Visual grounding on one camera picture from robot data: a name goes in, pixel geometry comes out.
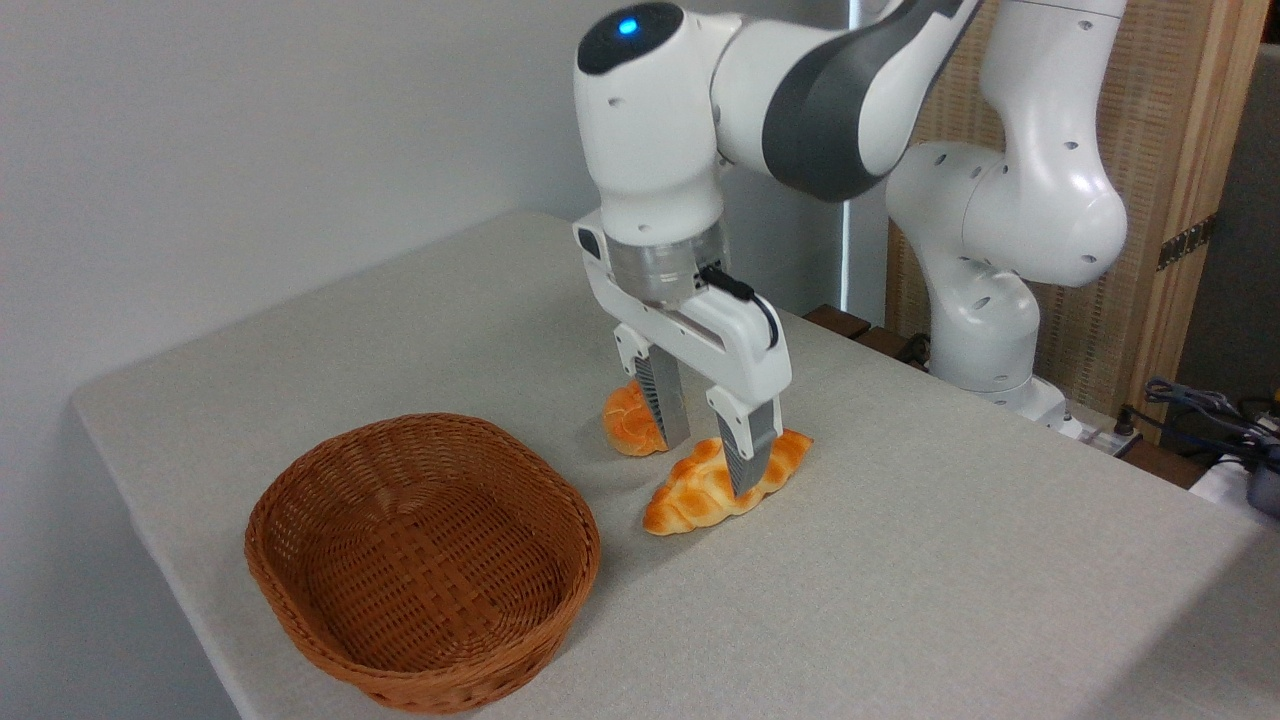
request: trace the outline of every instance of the wicker basket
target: wicker basket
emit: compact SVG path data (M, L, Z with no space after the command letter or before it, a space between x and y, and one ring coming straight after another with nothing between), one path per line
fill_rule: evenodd
M502 698L550 662L599 546L547 462L445 414L320 443L244 533L250 573L302 655L381 705L436 714Z

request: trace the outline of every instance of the bread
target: bread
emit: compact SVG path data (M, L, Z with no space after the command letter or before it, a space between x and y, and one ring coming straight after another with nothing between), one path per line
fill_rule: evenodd
M773 441L764 478L735 498L723 443L719 438L704 439L694 446L689 457L676 462L667 484L653 495L644 514L644 529L655 536L687 533L716 525L730 515L741 515L785 486L810 446L812 438L782 430L782 437Z
M604 439L622 455L643 457L667 451L667 442L662 439L662 430L653 421L636 380L609 395L600 419L604 423Z

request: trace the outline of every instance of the metal hinge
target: metal hinge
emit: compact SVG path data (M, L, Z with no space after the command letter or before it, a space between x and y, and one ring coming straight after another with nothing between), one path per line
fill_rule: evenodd
M1156 266L1156 270L1164 270L1208 242L1210 238L1213 237L1213 228L1216 224L1217 214L1213 214L1204 218L1204 220L1196 227L1183 231L1178 237L1165 241L1165 243L1160 246L1160 265Z

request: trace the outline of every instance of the cable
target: cable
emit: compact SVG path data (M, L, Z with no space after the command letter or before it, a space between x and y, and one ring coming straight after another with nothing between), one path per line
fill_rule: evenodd
M751 300L760 307L760 313L764 313L764 319L769 322L769 350L773 350L778 346L778 340L782 337L782 333L778 332L778 320L769 311L769 306L760 300L759 295L753 295Z
M764 313L764 319L769 322L769 350L778 346L778 342L782 340L782 331L778 329L778 319L773 316L773 311L769 310L769 306L765 305L764 300L755 293L755 288L740 279L733 278L716 265L707 265L698 270L698 274L707 281L707 284L718 287L742 302L755 302L755 306L760 309L760 313Z
M1220 455L1234 455L1242 461L1249 462L1254 466L1266 465L1274 471L1280 473L1280 459L1274 457L1274 452L1268 451L1267 446L1258 442L1261 438L1243 437L1238 442L1217 441L1211 438L1204 438L1196 436L1184 430L1175 428L1171 423L1162 423L1146 413L1142 413L1132 405L1123 405L1121 413L1138 418L1143 423L1147 423L1155 428L1160 428L1162 432L1180 439L1183 442L1189 442L1192 445L1211 450Z

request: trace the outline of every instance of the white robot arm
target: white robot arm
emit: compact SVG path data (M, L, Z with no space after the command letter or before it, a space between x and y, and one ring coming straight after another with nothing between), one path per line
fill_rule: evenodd
M982 67L1004 152L909 150L890 215L924 270L929 372L1069 436L1061 391L1033 377L1039 307L1024 279L1079 287L1124 247L1128 217L1098 156L1096 111L1125 0L1004 0Z
M791 382L773 307L727 273L719 174L741 164L828 201L870 188L906 149L980 0L905 0L829 31L669 3L625 8L579 45L575 100L600 209L575 224L620 357L669 447L689 436L678 363L716 384L735 492L755 486Z

